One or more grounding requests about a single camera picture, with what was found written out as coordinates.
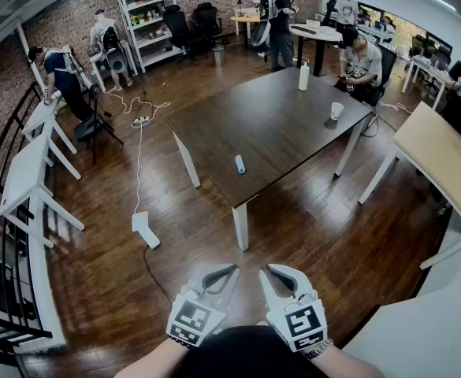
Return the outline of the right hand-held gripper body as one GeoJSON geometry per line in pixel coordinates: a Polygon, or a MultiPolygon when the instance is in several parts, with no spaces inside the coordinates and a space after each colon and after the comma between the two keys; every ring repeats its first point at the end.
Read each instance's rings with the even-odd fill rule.
{"type": "Polygon", "coordinates": [[[266,317],[292,352],[313,350],[327,340],[325,311],[316,290],[287,300],[266,317]]]}

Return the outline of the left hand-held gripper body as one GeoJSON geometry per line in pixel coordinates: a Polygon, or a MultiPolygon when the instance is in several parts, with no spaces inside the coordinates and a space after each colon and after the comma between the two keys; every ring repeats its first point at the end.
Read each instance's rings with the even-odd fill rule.
{"type": "Polygon", "coordinates": [[[227,316],[230,290],[216,283],[217,291],[207,290],[202,281],[191,280],[181,288],[169,315],[166,334],[186,347],[199,347],[208,336],[220,331],[227,316]]]}

